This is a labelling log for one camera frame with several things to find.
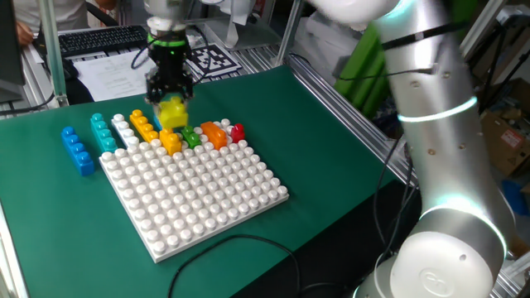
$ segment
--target orange lego brick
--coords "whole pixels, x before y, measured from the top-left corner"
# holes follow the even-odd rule
[[[226,146],[226,132],[217,127],[212,122],[202,123],[200,125],[202,132],[208,137],[208,141],[214,144],[216,150]]]
[[[162,141],[162,145],[166,148],[169,156],[173,156],[173,154],[182,151],[181,140],[172,129],[162,129],[160,131],[160,141]]]
[[[158,132],[153,131],[152,125],[149,124],[147,118],[143,116],[142,111],[132,111],[129,120],[131,120],[131,123],[134,125],[136,130],[138,130],[145,142],[151,142],[154,139],[158,139]]]

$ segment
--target lego brick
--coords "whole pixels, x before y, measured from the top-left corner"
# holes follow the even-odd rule
[[[203,133],[208,137],[208,140],[214,144],[216,150],[219,150],[228,144],[226,132],[219,128],[219,126],[212,122],[202,123],[200,125],[200,129],[202,129]]]
[[[230,136],[232,137],[232,142],[239,143],[239,141],[245,139],[245,128],[242,124],[236,124],[232,129],[230,129]]]
[[[169,156],[173,156],[173,154],[182,150],[181,140],[171,129],[166,128],[160,131],[160,141]]]
[[[182,99],[178,96],[159,104],[160,112],[157,115],[162,128],[178,128],[188,125],[188,113]]]
[[[98,142],[99,149],[101,152],[115,152],[118,149],[116,146],[116,140],[113,138],[113,134],[108,129],[107,123],[103,119],[103,115],[96,113],[92,115],[90,119],[90,127],[92,133]]]
[[[192,127],[190,126],[184,127],[181,133],[182,133],[182,138],[184,138],[184,141],[188,143],[188,146],[191,149],[194,149],[196,146],[199,146],[202,144],[199,134],[195,133]]]
[[[125,117],[122,114],[114,115],[110,122],[126,148],[140,145],[140,139],[134,135],[134,131],[129,127],[129,123],[125,121]]]
[[[90,154],[84,149],[80,138],[75,134],[75,130],[72,127],[65,127],[60,133],[60,138],[77,171],[82,176],[93,174],[94,162]]]
[[[160,124],[160,121],[158,121],[158,117],[155,116],[153,122],[155,123],[155,128],[158,129],[158,131],[161,131],[163,128],[162,128],[162,125]]]
[[[149,124],[147,118],[143,116],[142,111],[132,111],[131,117],[129,118],[131,123],[134,125],[136,130],[140,133],[145,142],[152,142],[152,140],[158,139],[158,132],[153,131],[153,126]]]
[[[160,140],[106,152],[99,162],[154,262],[251,219],[288,199],[244,140],[220,151],[182,142],[173,156]]]

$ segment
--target green mat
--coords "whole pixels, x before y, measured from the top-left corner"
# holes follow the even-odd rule
[[[115,113],[128,117],[136,108],[152,120],[137,96],[0,122],[0,198],[32,298],[165,297],[180,264],[235,233],[297,249],[369,197],[382,169],[287,67],[202,84],[190,103],[190,123],[242,123],[250,146],[291,198],[155,264],[99,163],[94,175],[81,177],[60,140],[63,127],[74,127],[97,162],[90,116],[102,113],[109,123]],[[184,271],[175,297],[229,297],[285,256],[252,240],[226,243]]]

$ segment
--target light blue lego brick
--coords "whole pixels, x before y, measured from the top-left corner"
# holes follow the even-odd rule
[[[158,128],[158,131],[160,132],[162,130],[162,125],[160,125],[160,121],[158,121],[158,116],[155,115],[155,127]]]
[[[100,113],[92,115],[92,118],[90,119],[90,127],[92,128],[92,133],[98,142],[101,152],[114,153],[118,149],[113,134],[108,129],[107,123],[103,120],[103,115]]]
[[[84,149],[80,138],[75,134],[75,130],[72,127],[65,127],[60,133],[60,138],[77,171],[82,176],[93,174],[94,162],[90,158],[90,154]]]

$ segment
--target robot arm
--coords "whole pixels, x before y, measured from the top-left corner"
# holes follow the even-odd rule
[[[437,0],[312,0],[345,24],[376,20],[422,189],[422,217],[354,298],[485,298],[514,233],[489,173],[467,65]]]
[[[146,74],[146,102],[157,106],[167,95],[180,94],[184,102],[193,98],[193,77],[186,65],[190,45],[186,38],[184,0],[145,0],[154,17],[149,26],[149,57],[157,66]]]

